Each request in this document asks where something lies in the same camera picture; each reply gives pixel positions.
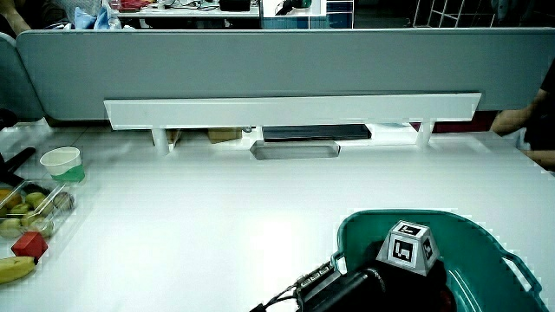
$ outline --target red cube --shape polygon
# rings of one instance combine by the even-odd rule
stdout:
[[[28,231],[11,246],[11,250],[16,256],[34,257],[35,261],[38,261],[48,247],[41,233]]]

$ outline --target green basket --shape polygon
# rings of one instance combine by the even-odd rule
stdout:
[[[458,311],[548,311],[539,298],[541,285],[522,260],[503,249],[476,223],[444,211],[373,210],[345,219],[337,233],[338,251],[332,263],[344,257],[347,271],[368,261],[370,243],[382,241],[399,221],[428,226],[434,234],[447,271],[447,286]],[[513,262],[531,288],[525,290],[506,261]]]

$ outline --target plastic container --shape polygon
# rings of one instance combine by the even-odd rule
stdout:
[[[110,29],[121,29],[121,22],[118,15],[120,12],[118,10],[112,10],[109,12],[108,27]]]
[[[368,259],[367,247],[382,241],[399,220],[429,226],[447,271],[447,286],[457,302],[457,311],[548,311],[539,298],[541,285],[522,260],[506,251],[476,223],[444,211],[361,211],[345,219],[337,233],[338,251],[347,271]],[[525,290],[507,261],[513,262],[530,284]]]
[[[39,231],[48,241],[75,209],[76,203],[71,185],[52,180],[23,181],[0,202],[0,244],[10,248],[26,231]]]

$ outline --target desk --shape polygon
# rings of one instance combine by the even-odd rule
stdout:
[[[153,6],[143,8],[139,12],[121,12],[121,18],[140,19],[141,27],[145,28],[145,18],[202,18],[202,19],[259,19],[260,10],[258,6],[251,5],[249,11],[222,11],[219,8],[213,10],[193,10],[186,6],[171,9],[157,9]]]
[[[0,152],[29,138],[38,153],[16,173],[35,178],[53,146],[81,148],[80,226],[31,276],[0,286],[2,311],[248,311],[328,260],[347,216],[380,208],[478,222],[555,309],[555,179],[494,133],[434,134],[421,149],[401,145],[411,128],[379,127],[373,140],[340,142],[338,158],[258,161],[256,131],[217,145],[183,133],[159,157],[148,131],[37,127],[2,131],[11,146]]]

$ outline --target white cup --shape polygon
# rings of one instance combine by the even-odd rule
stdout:
[[[81,151],[72,146],[56,148],[45,153],[41,157],[41,164],[46,167],[52,179],[80,182],[85,178]]]

